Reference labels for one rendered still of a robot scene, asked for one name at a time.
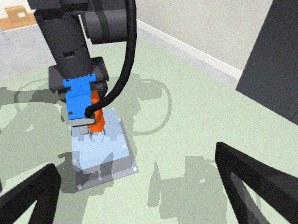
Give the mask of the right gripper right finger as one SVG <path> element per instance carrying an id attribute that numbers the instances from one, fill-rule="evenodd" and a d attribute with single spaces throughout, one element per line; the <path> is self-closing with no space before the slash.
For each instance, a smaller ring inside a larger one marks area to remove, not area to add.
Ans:
<path id="1" fill-rule="evenodd" d="M 298 224 L 297 177 L 270 167 L 224 142 L 216 143 L 215 162 L 239 224 L 270 224 L 244 183 L 290 224 Z"/>

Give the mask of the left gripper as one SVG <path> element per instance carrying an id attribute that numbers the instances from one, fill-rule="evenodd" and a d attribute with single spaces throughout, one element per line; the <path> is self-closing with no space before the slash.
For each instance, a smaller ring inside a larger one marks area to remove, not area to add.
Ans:
<path id="1" fill-rule="evenodd" d="M 48 68 L 49 89 L 52 93 L 58 90 L 59 100 L 67 104 L 68 119 L 87 118 L 85 108 L 92 105 L 91 91 L 97 90 L 99 100 L 108 91 L 103 57 L 90 58 L 86 40 L 72 55 L 50 51 L 57 65 Z"/>

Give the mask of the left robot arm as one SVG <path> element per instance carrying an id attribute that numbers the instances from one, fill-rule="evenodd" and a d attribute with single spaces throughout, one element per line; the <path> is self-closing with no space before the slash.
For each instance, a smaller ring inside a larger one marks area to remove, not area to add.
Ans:
<path id="1" fill-rule="evenodd" d="M 50 50 L 74 54 L 87 39 L 93 45 L 126 42 L 127 18 L 125 0 L 27 0 Z M 77 4 L 75 4 L 77 3 Z M 65 5 L 66 4 L 66 5 Z M 62 7 L 62 8 L 61 8 Z M 50 9 L 53 8 L 53 9 Z M 39 10 L 36 10 L 39 9 Z M 79 127 L 80 134 L 89 134 L 92 117 L 68 119 L 69 126 Z"/>

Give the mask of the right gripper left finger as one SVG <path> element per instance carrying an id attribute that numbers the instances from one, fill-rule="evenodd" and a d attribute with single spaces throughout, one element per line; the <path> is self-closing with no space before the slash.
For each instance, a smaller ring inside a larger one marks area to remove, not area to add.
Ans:
<path id="1" fill-rule="evenodd" d="M 53 224 L 61 176 L 53 163 L 0 196 L 0 224 L 14 224 L 36 201 L 28 224 Z"/>

